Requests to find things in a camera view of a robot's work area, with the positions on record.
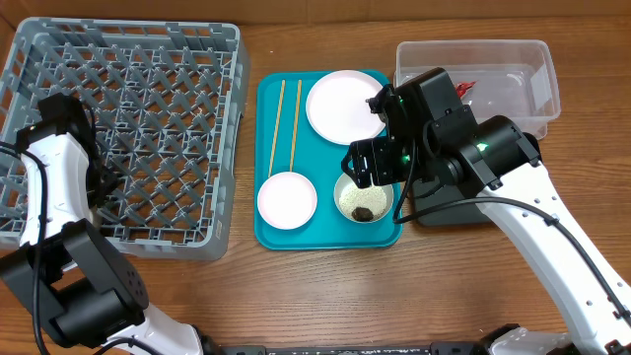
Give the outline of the red snack wrapper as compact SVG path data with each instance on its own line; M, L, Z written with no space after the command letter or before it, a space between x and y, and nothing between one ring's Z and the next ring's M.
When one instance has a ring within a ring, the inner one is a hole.
M460 82L455 85L457 95L462 99L476 84L476 81L472 82Z

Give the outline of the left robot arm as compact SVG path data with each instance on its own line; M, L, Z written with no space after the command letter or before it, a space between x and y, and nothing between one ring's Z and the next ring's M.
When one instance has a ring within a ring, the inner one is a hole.
M96 143L95 115L58 93L37 104L41 120L18 131L4 154L27 173L26 227L1 259L1 279L31 314L35 344L44 338L104 354L212 354L211 338L153 306L134 266L95 225L94 208L116 186Z

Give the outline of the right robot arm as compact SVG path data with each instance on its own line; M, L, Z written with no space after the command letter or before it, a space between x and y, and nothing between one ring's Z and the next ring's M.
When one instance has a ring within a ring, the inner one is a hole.
M630 287L559 197L535 140L505 116L483 123L456 113L391 119L387 135L350 144L342 171L365 188L417 179L454 186L459 200L412 219L473 206L518 249L553 299L580 354L630 351Z

